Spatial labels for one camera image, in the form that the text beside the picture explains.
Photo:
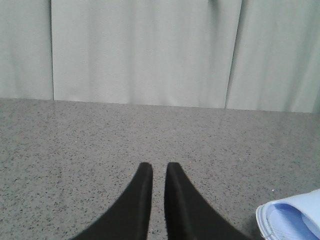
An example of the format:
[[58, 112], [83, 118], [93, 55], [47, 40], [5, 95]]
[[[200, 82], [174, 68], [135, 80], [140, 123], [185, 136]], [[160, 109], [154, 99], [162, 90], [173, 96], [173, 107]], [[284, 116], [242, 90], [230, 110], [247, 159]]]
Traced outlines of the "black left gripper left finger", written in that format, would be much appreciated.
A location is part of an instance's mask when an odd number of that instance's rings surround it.
[[114, 204], [75, 240], [146, 240], [151, 215], [153, 169], [142, 162]]

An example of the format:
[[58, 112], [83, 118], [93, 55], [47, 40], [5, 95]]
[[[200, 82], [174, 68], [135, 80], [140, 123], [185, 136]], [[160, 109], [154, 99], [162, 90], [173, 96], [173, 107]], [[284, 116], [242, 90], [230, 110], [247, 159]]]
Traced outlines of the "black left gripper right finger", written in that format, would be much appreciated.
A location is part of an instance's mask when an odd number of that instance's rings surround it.
[[197, 191], [181, 165], [167, 165], [164, 212], [169, 240], [247, 240]]

